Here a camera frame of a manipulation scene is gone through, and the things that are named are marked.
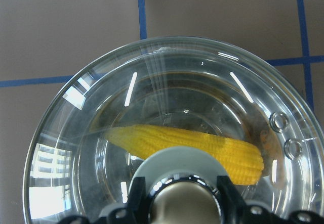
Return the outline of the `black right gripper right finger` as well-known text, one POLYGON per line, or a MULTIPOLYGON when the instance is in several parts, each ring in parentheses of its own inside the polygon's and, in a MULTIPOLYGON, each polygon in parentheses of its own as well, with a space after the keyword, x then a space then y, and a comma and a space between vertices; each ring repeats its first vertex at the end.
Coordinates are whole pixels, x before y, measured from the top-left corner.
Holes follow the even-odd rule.
POLYGON ((323 223, 315 212, 299 210, 287 219, 280 218, 257 204, 247 204, 228 176, 217 177, 220 195, 221 223, 323 223))

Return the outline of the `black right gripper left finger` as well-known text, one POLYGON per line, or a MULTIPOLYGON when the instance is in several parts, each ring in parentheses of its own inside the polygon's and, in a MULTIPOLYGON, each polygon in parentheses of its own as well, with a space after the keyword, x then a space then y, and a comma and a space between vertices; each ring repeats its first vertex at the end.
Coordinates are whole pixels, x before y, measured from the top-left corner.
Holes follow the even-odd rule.
POLYGON ((148 195, 146 177, 135 177, 126 204, 108 205, 108 210, 95 221, 90 221, 86 216, 71 215, 61 219, 58 223, 150 223, 148 195))

